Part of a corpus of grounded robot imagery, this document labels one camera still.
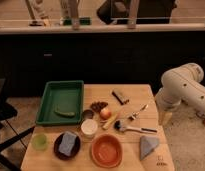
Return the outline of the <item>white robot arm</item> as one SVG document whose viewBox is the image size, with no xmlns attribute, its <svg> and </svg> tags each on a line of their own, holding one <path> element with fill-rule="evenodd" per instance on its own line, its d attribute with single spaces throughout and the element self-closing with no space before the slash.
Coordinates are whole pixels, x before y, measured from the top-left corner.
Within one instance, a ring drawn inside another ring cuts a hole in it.
<svg viewBox="0 0 205 171">
<path fill-rule="evenodd" d="M 162 87 L 155 95 L 160 125 L 171 119 L 181 101 L 205 115 L 205 87 L 200 84 L 203 78 L 204 71 L 196 63 L 187 63 L 162 74 Z"/>
</svg>

